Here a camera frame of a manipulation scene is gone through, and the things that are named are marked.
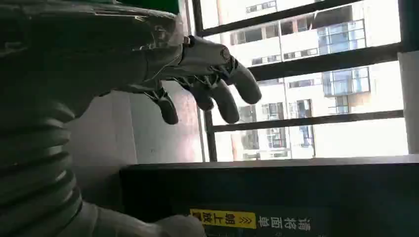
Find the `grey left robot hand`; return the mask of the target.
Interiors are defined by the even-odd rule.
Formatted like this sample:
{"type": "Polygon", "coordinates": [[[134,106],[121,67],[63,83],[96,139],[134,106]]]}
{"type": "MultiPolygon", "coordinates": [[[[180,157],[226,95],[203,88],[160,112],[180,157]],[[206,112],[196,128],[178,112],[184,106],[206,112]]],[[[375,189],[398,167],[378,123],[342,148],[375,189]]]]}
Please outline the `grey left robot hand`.
{"type": "Polygon", "coordinates": [[[85,202],[63,148],[65,124],[112,91],[144,94],[178,122],[162,81],[200,109],[239,112],[228,89],[261,99],[229,49],[183,32],[179,14],[97,0],[0,3],[0,234],[3,237],[203,237],[202,222],[174,215],[145,223],[85,202]]]}

